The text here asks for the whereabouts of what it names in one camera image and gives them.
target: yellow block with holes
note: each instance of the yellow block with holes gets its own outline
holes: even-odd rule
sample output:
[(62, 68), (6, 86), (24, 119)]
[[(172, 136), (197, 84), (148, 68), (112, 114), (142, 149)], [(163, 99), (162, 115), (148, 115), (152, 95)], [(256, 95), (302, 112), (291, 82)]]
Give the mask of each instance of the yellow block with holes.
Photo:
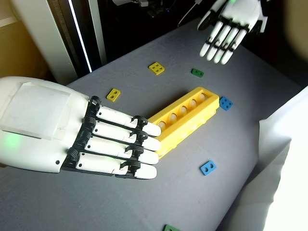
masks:
[(121, 94), (120, 90), (113, 88), (106, 98), (114, 102), (118, 99), (120, 94)]
[(161, 74), (165, 70), (165, 68), (158, 62), (155, 62), (151, 66), (149, 66), (149, 69), (153, 71), (156, 75)]
[(219, 108), (219, 96), (197, 87), (156, 115), (149, 118), (162, 129), (159, 158), (174, 149), (182, 140), (211, 118)]

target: yellow box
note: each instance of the yellow box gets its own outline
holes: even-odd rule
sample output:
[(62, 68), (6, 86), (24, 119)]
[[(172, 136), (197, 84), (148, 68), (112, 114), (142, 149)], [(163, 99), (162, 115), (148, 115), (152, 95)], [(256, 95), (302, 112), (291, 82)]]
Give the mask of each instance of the yellow box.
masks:
[(219, 96), (197, 87), (149, 118), (149, 122), (162, 129), (161, 135), (156, 137), (162, 144), (157, 151), (159, 158), (204, 124), (218, 108)]
[(121, 94), (120, 90), (113, 88), (106, 98), (114, 102), (117, 100), (120, 94)]
[(159, 75), (165, 70), (165, 68), (158, 62), (155, 62), (151, 66), (149, 66), (149, 69), (153, 71), (156, 75)]

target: gray table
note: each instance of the gray table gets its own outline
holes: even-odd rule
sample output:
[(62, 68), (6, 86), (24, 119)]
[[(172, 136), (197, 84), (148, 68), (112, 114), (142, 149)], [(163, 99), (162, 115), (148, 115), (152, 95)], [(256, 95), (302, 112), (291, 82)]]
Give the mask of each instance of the gray table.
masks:
[[(214, 230), (257, 162), (258, 121), (299, 87), (243, 47), (225, 65), (199, 57), (210, 30), (198, 21), (176, 29), (77, 80), (69, 87), (103, 98), (130, 115), (150, 117), (197, 86), (234, 102), (180, 143), (156, 165), (154, 180), (62, 171), (0, 170), (1, 230), (182, 231)], [(154, 75), (148, 66), (161, 63)], [(204, 71), (203, 78), (190, 71)], [(121, 90), (112, 103), (105, 97)], [(204, 176), (199, 167), (213, 160)]]

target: light strip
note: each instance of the light strip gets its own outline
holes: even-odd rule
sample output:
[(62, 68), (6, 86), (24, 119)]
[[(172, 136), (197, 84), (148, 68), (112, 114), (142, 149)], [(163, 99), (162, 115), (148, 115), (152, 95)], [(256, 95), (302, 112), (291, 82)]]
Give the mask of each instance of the light strip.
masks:
[(91, 73), (92, 72), (91, 65), (90, 65), (88, 55), (87, 55), (87, 52), (86, 52), (85, 44), (83, 43), (83, 40), (82, 40), (82, 36), (81, 36), (80, 29), (79, 29), (79, 26), (78, 26), (78, 22), (77, 22), (77, 19), (76, 19), (75, 10), (74, 10), (73, 4), (72, 4), (72, 0), (68, 0), (68, 3), (69, 3), (69, 6), (71, 8), (71, 12), (72, 12), (74, 23), (75, 23), (77, 33), (78, 33), (78, 36), (79, 36), (79, 40), (80, 40), (80, 43), (81, 43), (81, 46), (82, 46), (82, 49), (83, 49), (83, 53), (85, 54), (87, 64), (88, 64), (88, 68), (89, 68), (89, 71)]

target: robotic hand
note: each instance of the robotic hand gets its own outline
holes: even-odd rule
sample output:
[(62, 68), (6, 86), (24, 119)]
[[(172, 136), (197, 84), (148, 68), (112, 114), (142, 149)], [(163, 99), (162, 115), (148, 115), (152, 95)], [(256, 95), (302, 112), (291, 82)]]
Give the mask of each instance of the robotic hand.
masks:
[[(200, 56), (207, 53), (207, 60), (226, 64), (244, 36), (252, 29), (263, 33), (267, 17), (263, 16), (260, 0), (217, 0), (201, 19), (198, 30), (204, 30), (218, 20), (212, 33), (203, 45)], [(218, 10), (223, 6), (220, 15)]]
[(0, 163), (152, 179), (159, 126), (101, 105), (97, 96), (27, 77), (0, 79)]

